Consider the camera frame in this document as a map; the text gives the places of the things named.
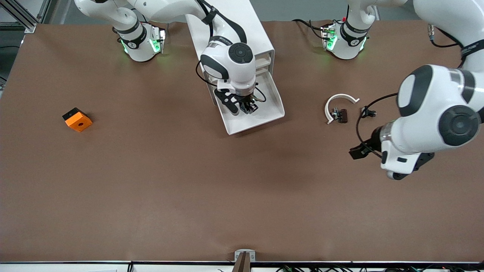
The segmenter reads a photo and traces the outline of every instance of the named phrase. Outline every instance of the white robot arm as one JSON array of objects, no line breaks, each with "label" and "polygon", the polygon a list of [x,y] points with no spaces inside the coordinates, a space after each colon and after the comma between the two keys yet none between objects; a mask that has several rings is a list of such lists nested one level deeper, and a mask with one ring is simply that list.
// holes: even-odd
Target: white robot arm
[{"label": "white robot arm", "polygon": [[246,114],[258,109],[255,101],[260,100],[253,95],[256,63],[245,31],[205,0],[75,0],[75,3],[85,15],[110,22],[127,53],[136,61],[147,61],[158,53],[156,42],[162,35],[156,27],[140,23],[135,13],[123,5],[129,3],[149,20],[157,22],[179,15],[196,16],[211,29],[200,62],[208,74],[217,78],[215,95],[234,115],[239,113],[239,108]]},{"label": "white robot arm", "polygon": [[381,168],[400,180],[437,151],[472,141],[484,120],[484,0],[415,0],[415,11],[463,46],[463,69],[424,65],[400,86],[401,117],[350,150],[353,159],[381,151]]},{"label": "white robot arm", "polygon": [[397,7],[406,2],[407,0],[348,0],[346,21],[335,21],[328,27],[334,31],[323,33],[323,37],[329,39],[324,42],[325,49],[343,60],[356,57],[363,49],[366,35],[375,22],[375,10],[371,6]]}]

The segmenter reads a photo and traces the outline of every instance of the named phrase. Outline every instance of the gray floor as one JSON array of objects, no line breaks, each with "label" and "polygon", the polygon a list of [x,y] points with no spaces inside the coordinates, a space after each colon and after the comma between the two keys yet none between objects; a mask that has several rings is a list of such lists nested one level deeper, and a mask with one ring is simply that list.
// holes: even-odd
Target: gray floor
[{"label": "gray floor", "polygon": [[[261,21],[290,21],[292,19],[323,20],[340,19],[346,15],[345,0],[251,0]],[[53,7],[52,24],[106,24],[83,15],[73,0],[58,0]],[[381,20],[414,20],[418,19],[413,11],[412,0],[403,7],[379,8]],[[184,16],[173,21],[184,22]],[[22,31],[0,30],[0,47],[20,45]],[[16,48],[0,48],[0,76],[8,78],[16,57]]]}]

